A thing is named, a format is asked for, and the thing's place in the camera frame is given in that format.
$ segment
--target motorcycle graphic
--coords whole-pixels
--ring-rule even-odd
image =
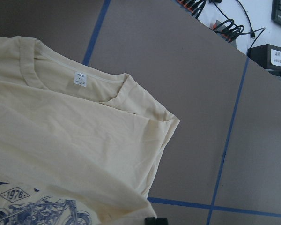
[[[36,203],[9,205],[10,211],[0,208],[0,225],[92,225],[89,213],[77,211],[76,201],[59,199],[51,202],[50,198],[44,197]]]

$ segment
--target white sticker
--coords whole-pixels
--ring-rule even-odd
[[[271,49],[271,63],[272,65],[281,67],[281,52]]]
[[[74,83],[86,87],[86,75],[82,73],[75,72]]]

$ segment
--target cream t-shirt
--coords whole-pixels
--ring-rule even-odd
[[[178,123],[129,74],[89,68],[35,38],[0,37],[6,215],[38,207],[33,222],[58,224],[67,210],[71,224],[76,209],[82,223],[143,223],[155,215],[146,198]]]

